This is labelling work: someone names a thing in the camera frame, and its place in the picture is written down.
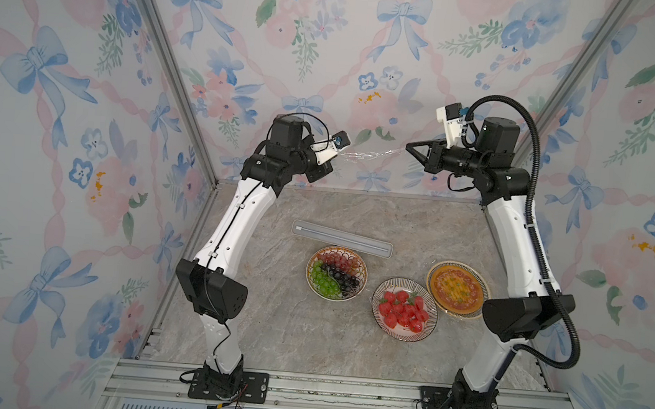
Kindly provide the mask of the cream plastic wrap dispenser box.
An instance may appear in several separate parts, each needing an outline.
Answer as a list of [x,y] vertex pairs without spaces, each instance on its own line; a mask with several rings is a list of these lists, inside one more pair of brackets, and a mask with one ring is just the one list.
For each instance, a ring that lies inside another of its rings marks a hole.
[[306,237],[307,239],[318,240],[322,243],[379,256],[380,258],[390,259],[394,253],[393,244],[389,242],[367,238],[366,236],[356,235],[355,233],[324,227],[324,225],[298,219],[292,225],[292,233]]

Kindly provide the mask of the plate of grapes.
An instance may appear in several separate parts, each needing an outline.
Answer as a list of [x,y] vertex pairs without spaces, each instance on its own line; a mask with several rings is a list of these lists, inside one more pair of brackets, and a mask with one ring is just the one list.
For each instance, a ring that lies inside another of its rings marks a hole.
[[306,281],[319,297],[343,302],[360,295],[368,282],[363,258],[343,247],[318,250],[306,267]]

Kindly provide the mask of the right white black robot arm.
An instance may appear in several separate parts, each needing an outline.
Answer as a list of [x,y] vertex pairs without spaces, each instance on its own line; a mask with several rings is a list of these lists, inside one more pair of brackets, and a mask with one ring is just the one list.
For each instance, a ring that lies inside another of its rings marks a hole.
[[[513,164],[521,135],[515,121],[486,117],[480,125],[474,122],[477,109],[490,102],[508,105],[525,121],[532,143],[530,170]],[[541,242],[535,211],[541,146],[527,109],[513,98],[490,95],[469,107],[444,105],[436,110],[436,120],[444,138],[411,142],[406,149],[427,173],[471,179],[505,265],[508,296],[483,303],[486,332],[478,349],[450,388],[421,388],[421,409],[498,409],[498,385],[519,353],[556,370],[578,364],[580,338],[570,316],[576,302],[559,286]]]

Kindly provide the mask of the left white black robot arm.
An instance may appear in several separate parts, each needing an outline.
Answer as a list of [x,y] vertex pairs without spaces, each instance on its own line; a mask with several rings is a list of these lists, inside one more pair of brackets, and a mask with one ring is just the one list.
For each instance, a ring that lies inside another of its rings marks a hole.
[[207,354],[200,368],[179,377],[191,399],[233,402],[247,390],[238,317],[249,290],[237,281],[247,245],[264,214],[297,175],[313,183],[327,177],[332,161],[351,144],[346,132],[315,138],[312,114],[274,118],[268,134],[244,161],[234,197],[212,236],[175,273],[186,300],[201,318]]

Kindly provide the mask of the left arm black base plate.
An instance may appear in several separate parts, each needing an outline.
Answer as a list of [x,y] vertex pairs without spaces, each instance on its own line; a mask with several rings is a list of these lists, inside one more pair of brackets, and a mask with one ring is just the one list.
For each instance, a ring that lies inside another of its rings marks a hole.
[[209,366],[193,371],[187,397],[212,401],[235,401],[264,404],[269,391],[270,375],[263,372],[240,371],[228,375]]

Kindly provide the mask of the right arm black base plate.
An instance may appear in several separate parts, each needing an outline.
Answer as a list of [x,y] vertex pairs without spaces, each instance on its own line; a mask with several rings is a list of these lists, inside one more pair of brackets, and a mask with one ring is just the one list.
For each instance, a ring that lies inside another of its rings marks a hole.
[[421,409],[499,409],[497,391],[489,397],[487,393],[424,385],[419,387],[419,393]]

